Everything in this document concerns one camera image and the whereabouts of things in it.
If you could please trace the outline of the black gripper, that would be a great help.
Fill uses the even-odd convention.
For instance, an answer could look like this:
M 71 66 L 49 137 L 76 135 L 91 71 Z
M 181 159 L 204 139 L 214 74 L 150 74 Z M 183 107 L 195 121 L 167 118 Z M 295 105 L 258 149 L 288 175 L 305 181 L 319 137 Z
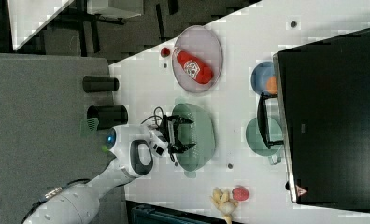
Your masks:
M 184 118 L 180 115 L 166 116 L 163 115 L 161 124 L 158 128 L 167 143 L 169 154 L 184 153 L 195 146 L 195 143 L 183 145 L 178 137 L 178 127 L 180 124 L 193 124 L 191 119 Z

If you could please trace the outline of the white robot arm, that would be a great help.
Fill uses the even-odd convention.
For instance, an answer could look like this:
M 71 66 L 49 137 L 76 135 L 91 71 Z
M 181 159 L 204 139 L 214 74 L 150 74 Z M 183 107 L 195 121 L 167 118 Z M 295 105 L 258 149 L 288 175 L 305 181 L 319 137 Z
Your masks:
M 180 125 L 193 119 L 180 115 L 163 116 L 157 124 L 114 126 L 107 135 L 107 150 L 114 159 L 105 171 L 84 183 L 75 182 L 46 194 L 21 224 L 89 224 L 99 212 L 100 200 L 112 189 L 148 174 L 153 159 L 165 152 L 173 155 L 193 147 L 178 139 Z

